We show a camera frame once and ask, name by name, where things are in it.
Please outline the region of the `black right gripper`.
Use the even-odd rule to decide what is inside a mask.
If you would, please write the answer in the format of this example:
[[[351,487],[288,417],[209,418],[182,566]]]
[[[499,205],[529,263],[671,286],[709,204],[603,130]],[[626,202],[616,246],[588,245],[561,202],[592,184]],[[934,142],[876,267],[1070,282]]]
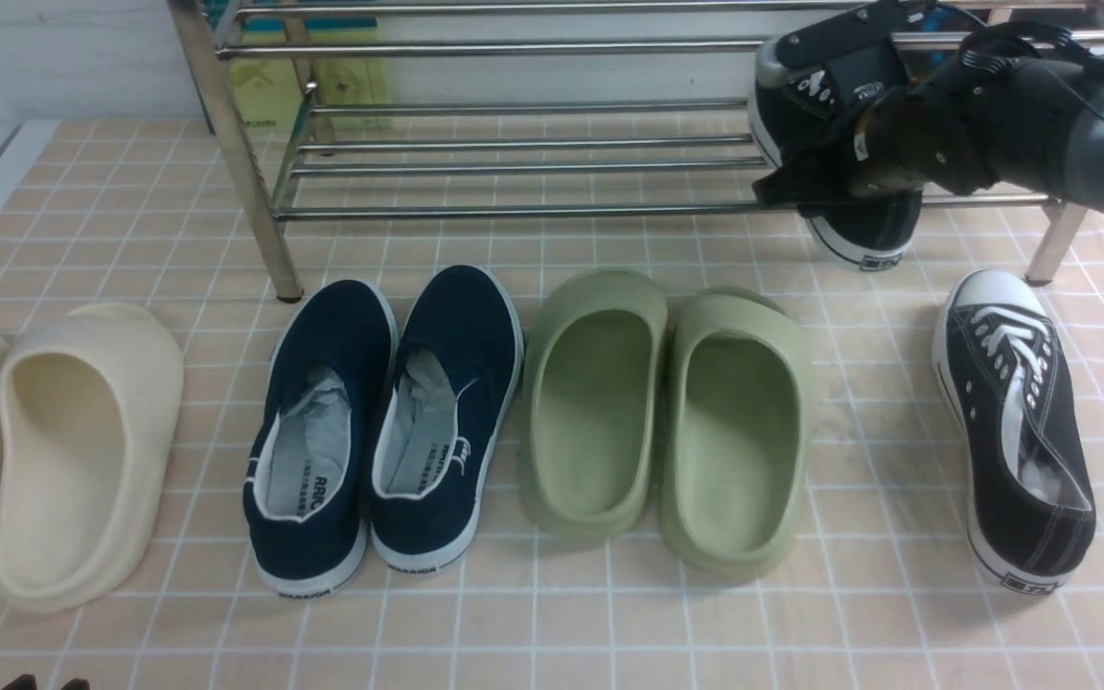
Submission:
[[[776,86],[853,60],[854,79],[909,83],[893,38],[909,19],[907,1],[873,1],[776,39]],[[758,204],[831,205],[894,197],[934,184],[972,197],[1002,182],[992,156],[1000,89],[995,84],[923,82],[885,91],[867,87],[849,100],[849,153],[764,153],[768,174],[753,180]]]

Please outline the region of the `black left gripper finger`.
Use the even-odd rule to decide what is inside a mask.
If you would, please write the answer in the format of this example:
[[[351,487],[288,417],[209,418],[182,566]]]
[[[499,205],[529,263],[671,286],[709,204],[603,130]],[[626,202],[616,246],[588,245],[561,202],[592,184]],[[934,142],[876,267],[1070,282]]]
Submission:
[[[36,676],[19,676],[4,684],[3,690],[38,690]]]

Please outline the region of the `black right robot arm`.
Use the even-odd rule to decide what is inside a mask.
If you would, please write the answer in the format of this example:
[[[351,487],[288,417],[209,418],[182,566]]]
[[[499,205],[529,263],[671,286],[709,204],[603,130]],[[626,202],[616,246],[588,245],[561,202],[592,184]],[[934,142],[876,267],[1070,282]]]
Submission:
[[[390,127],[335,135],[319,160],[301,108],[263,144],[231,127],[229,81],[197,1],[166,1],[181,56],[214,79],[216,125],[61,126],[43,211],[64,258],[47,300],[137,302],[176,333],[185,384],[156,527],[126,583],[39,635],[44,684],[93,689],[1104,689],[1104,59],[1057,56],[1039,19],[981,32],[878,109],[878,146],[933,179],[907,256],[859,270],[815,242],[794,206],[752,204],[766,166],[749,141],[752,51],[720,97],[594,100],[518,91],[388,108]],[[1030,38],[1040,59],[1013,57]],[[1054,280],[1029,291],[1055,323],[1095,498],[1092,546],[1055,593],[1004,586],[974,556],[969,450],[932,362],[964,276],[1025,291],[1034,253]],[[650,449],[640,514],[618,537],[537,526],[527,389],[518,386],[476,534],[446,569],[390,567],[368,540],[349,584],[282,598],[255,563],[242,484],[275,403],[270,357],[290,319],[338,280],[385,294],[404,323],[455,265],[512,297],[526,357],[546,300],[596,270],[655,285],[669,312],[655,401],[599,393],[641,367],[617,318],[586,332],[566,403],[566,471],[606,475],[591,429],[619,416]],[[736,442],[798,426],[762,367],[705,351],[680,385],[679,340],[705,291],[757,291],[803,332],[813,367],[805,455],[793,464],[786,558],[758,578],[684,563],[664,537],[664,473],[678,467],[679,399]],[[595,361],[595,354],[602,361]]]

